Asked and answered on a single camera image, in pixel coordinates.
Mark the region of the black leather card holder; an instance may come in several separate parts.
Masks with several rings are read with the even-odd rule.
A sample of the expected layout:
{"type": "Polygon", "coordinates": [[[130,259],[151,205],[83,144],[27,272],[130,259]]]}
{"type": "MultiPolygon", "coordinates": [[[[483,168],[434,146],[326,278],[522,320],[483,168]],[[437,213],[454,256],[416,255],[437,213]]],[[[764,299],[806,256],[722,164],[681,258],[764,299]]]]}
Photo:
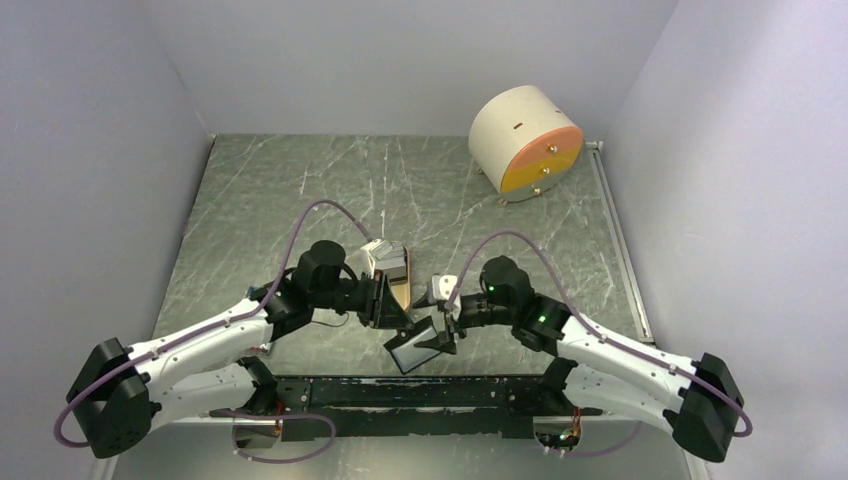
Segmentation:
{"type": "Polygon", "coordinates": [[[416,322],[411,330],[397,333],[383,347],[399,372],[406,375],[441,355],[436,349],[419,346],[419,343],[437,338],[438,332],[432,317],[427,316],[416,322]]]}

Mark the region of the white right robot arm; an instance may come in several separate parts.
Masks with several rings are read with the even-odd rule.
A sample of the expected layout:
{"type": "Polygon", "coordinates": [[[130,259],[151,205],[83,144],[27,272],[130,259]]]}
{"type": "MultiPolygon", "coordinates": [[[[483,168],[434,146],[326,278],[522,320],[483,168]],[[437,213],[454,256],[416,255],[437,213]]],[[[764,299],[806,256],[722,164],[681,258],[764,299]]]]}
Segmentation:
{"type": "Polygon", "coordinates": [[[668,433],[702,460],[726,459],[744,399],[723,359],[671,354],[611,331],[536,292],[528,274],[506,256],[484,264],[479,284],[476,294],[456,295],[457,276],[431,277],[411,305],[436,307],[444,315],[447,336],[429,348],[453,353],[454,338],[467,329],[506,325],[523,346],[550,354],[565,369],[539,389],[548,412],[574,406],[627,416],[668,433]]]}

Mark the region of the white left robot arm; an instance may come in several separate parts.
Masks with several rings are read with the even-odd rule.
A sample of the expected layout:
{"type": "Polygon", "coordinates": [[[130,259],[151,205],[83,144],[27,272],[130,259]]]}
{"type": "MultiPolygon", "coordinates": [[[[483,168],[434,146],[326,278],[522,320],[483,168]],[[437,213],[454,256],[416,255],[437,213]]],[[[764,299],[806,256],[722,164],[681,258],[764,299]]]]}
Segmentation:
{"type": "Polygon", "coordinates": [[[254,350],[311,323],[316,310],[358,316],[364,326],[411,327],[406,298],[407,247],[372,240],[353,254],[315,242],[282,278],[205,321],[158,339],[124,346],[116,338],[90,353],[66,400],[98,459],[125,452],[176,420],[217,410],[280,413],[278,381],[254,350]]]}

